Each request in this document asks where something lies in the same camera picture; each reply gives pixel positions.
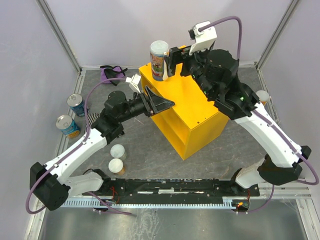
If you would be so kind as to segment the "tall porridge can with spoon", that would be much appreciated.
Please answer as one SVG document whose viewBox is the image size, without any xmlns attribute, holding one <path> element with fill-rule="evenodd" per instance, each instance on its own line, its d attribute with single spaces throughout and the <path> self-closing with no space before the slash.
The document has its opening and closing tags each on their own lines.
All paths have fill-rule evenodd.
<svg viewBox="0 0 320 240">
<path fill-rule="evenodd" d="M 151 74 L 156 81 L 163 81 L 165 71 L 165 55 L 169 52 L 169 44 L 156 40 L 150 45 Z"/>
</svg>

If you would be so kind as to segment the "yellow cabinet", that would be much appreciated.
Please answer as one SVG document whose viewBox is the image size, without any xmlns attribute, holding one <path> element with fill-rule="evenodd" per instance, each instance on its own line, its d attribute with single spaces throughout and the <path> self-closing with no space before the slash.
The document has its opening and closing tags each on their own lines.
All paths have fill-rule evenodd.
<svg viewBox="0 0 320 240">
<path fill-rule="evenodd" d="M 180 75 L 181 64 L 176 66 L 175 75 L 165 81 L 153 78 L 150 63 L 138 70 L 142 87 L 148 86 L 158 96 L 175 103 L 151 119 L 183 160 L 221 135 L 228 117 L 207 101 L 191 76 Z"/>
</svg>

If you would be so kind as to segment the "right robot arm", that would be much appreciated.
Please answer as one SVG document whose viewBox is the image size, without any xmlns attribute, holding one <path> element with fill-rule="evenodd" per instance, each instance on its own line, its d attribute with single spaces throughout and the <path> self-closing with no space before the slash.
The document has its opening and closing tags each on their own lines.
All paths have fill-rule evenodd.
<svg viewBox="0 0 320 240">
<path fill-rule="evenodd" d="M 238 77 L 239 60 L 223 49 L 208 49 L 191 53 L 191 47 L 173 47 L 164 55 L 166 73 L 191 76 L 206 99 L 218 111 L 247 130 L 266 151 L 255 164 L 241 168 L 235 182 L 244 189 L 268 182 L 280 186 L 298 181 L 301 162 L 306 162 L 311 149 L 291 140 L 267 113 L 257 94 Z"/>
</svg>

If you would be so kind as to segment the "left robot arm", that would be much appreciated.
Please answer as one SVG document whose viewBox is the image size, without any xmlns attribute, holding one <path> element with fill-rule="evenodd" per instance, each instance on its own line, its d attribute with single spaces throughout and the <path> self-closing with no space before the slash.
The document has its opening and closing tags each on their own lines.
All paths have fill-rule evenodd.
<svg viewBox="0 0 320 240">
<path fill-rule="evenodd" d="M 86 133 L 58 157 L 45 164 L 30 167 L 30 195 L 35 195 L 44 208 L 54 211 L 68 197 L 86 192 L 96 192 L 107 176 L 100 170 L 72 177 L 72 173 L 95 152 L 124 134 L 123 122 L 141 114 L 153 117 L 175 105 L 174 101 L 155 94 L 148 86 L 142 93 L 127 99 L 124 92 L 116 90 L 108 95 L 104 109 Z"/>
</svg>

